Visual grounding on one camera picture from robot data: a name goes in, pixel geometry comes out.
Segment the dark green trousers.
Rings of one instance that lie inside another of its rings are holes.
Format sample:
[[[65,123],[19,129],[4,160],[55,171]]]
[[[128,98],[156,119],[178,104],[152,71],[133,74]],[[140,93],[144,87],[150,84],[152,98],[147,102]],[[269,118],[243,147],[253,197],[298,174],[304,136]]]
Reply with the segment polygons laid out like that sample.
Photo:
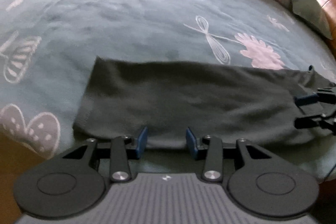
[[[297,107],[294,98],[334,83],[307,71],[191,62],[129,63],[96,59],[73,128],[99,139],[147,127],[148,146],[183,149],[186,130],[225,143],[295,145],[328,135],[294,127],[295,118],[327,106]]]

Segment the green patterned pillow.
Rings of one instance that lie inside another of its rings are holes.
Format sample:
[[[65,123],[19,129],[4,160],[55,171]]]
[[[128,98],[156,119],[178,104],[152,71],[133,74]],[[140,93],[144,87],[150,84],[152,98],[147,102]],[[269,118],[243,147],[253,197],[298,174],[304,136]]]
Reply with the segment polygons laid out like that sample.
[[[329,23],[317,0],[291,0],[292,11],[311,28],[327,39],[332,39]]]

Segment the green floral bed sheet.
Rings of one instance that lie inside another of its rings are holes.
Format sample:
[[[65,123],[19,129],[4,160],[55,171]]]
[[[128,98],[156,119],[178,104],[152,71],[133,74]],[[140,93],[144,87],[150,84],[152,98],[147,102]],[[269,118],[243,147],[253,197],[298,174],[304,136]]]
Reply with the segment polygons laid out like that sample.
[[[72,124],[96,57],[314,71],[324,41],[274,0],[1,0],[1,166],[81,141]]]

